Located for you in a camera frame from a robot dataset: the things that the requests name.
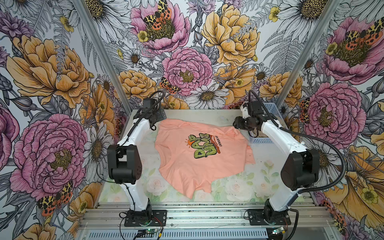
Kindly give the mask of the peach graphic t-shirt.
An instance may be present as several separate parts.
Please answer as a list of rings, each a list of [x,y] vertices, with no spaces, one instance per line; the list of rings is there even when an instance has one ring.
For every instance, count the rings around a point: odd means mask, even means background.
[[[210,193],[214,181],[237,175],[255,163],[248,140],[234,127],[166,119],[157,129],[159,172],[189,199],[197,190]]]

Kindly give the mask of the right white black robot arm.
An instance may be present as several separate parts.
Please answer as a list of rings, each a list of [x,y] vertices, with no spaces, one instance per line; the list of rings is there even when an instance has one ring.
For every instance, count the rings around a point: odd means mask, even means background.
[[[262,211],[250,211],[250,218],[270,225],[289,223],[288,211],[291,205],[305,188],[319,178],[320,155],[309,150],[304,143],[298,142],[263,103],[244,103],[240,110],[242,116],[235,118],[233,126],[248,132],[262,132],[284,154],[284,164],[280,172],[284,186],[266,200]]]

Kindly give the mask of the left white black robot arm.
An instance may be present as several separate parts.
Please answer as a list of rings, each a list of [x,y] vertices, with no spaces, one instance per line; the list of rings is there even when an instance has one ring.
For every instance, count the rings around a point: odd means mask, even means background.
[[[149,226],[155,218],[149,198],[139,183],[143,165],[138,145],[145,136],[156,130],[156,123],[166,119],[161,100],[146,98],[133,117],[127,135],[107,149],[109,178],[119,185],[130,201],[124,225]]]

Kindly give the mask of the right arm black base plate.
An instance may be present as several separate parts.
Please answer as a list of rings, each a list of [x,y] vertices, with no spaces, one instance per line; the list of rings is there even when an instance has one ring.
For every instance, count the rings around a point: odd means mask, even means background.
[[[287,211],[276,212],[273,210],[249,209],[245,212],[245,218],[248,219],[251,226],[261,225],[284,225],[292,224]]]

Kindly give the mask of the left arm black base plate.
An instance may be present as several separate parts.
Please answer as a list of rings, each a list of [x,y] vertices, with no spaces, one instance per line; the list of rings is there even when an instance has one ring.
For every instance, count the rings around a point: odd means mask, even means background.
[[[125,227],[165,227],[167,222],[167,210],[152,210],[134,212],[129,210],[124,220]]]

